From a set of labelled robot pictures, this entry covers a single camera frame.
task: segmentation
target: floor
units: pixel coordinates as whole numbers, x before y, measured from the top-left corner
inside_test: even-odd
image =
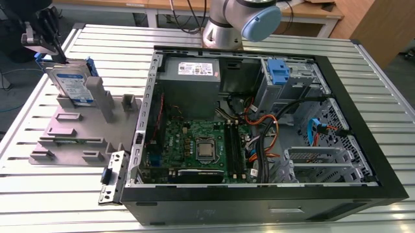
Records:
[[[86,12],[63,10],[60,19],[62,38],[64,41],[74,23],[84,22],[90,24],[119,25],[119,26],[143,26],[146,27],[147,18],[145,14],[127,14],[127,13],[107,13],[103,16],[102,12]],[[179,23],[185,28],[195,28],[197,22],[194,18],[187,16],[179,17]],[[165,28],[178,28],[177,24],[170,22],[166,16],[159,16],[159,26]],[[0,52],[0,69],[2,72],[10,72],[16,69],[39,69],[36,63],[28,62],[24,64],[14,63],[8,57]],[[403,96],[409,100],[413,107],[415,107],[415,61],[406,61],[403,56],[398,56],[385,70],[389,78],[401,90]],[[7,111],[12,108],[22,106],[31,95],[31,92],[40,80],[43,73],[36,70],[19,70],[6,74],[4,77],[14,84],[10,91],[0,89],[0,139],[2,132],[6,132],[18,116],[19,108]]]

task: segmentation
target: metal bracket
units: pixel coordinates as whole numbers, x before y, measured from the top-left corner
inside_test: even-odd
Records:
[[[126,183],[130,153],[124,150],[114,152],[102,176],[102,193],[99,205],[122,205],[122,190]]]

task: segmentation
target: wire bundle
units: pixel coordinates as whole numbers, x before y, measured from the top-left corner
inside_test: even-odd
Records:
[[[202,27],[203,27],[203,24],[205,24],[205,22],[206,22],[206,18],[207,18],[207,0],[205,0],[205,11],[203,11],[203,20],[202,20],[202,23],[199,23],[199,20],[198,20],[198,17],[197,17],[197,15],[195,15],[195,11],[194,11],[194,8],[193,8],[193,5],[191,5],[191,3],[190,3],[190,0],[187,0],[187,4],[189,4],[189,7],[190,7],[190,10],[191,10],[191,12],[193,12],[193,15],[194,15],[194,18],[195,18],[195,20],[197,20],[197,24],[198,24],[198,29],[197,30],[194,30],[194,31],[187,31],[185,28],[183,28],[183,26],[187,24],[187,22],[189,22],[189,20],[187,20],[187,22],[185,23],[185,25],[181,25],[181,23],[179,23],[179,21],[178,21],[178,16],[177,16],[177,11],[175,11],[175,3],[174,3],[174,0],[170,0],[170,7],[171,7],[171,11],[173,11],[173,13],[174,13],[174,18],[175,18],[175,21],[177,21],[177,24],[178,24],[178,27],[179,27],[179,29],[185,32],[185,33],[189,33],[189,34],[198,34],[199,32],[202,32]]]

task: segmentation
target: red wire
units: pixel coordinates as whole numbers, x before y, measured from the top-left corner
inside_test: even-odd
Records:
[[[151,141],[155,140],[155,138],[157,138],[158,126],[159,126],[161,119],[162,119],[163,105],[165,105],[165,93],[162,93],[162,106],[161,106],[161,111],[159,111],[159,116],[158,116],[157,128],[155,128],[155,131],[154,131],[154,135],[153,135],[153,137],[151,137],[151,140],[147,142],[146,146],[147,146],[147,145],[151,143]]]
[[[319,133],[317,133],[317,135],[314,136],[314,141],[313,141],[313,145],[317,146],[318,145],[318,141],[319,141]]]

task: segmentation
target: aluminum workbench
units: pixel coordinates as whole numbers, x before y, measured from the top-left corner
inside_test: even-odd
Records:
[[[95,60],[114,96],[142,96],[154,45],[201,46],[201,35],[175,29],[86,25],[64,43],[68,58]],[[349,40],[271,36],[245,41],[246,50],[327,56],[410,198],[338,222],[281,225],[175,226],[177,232],[402,232],[415,229],[415,112],[365,49]],[[31,151],[55,113],[58,90],[47,75],[0,142],[0,232],[110,232],[149,230],[123,206],[98,206],[99,167],[34,166]],[[166,231],[166,227],[153,227]]]

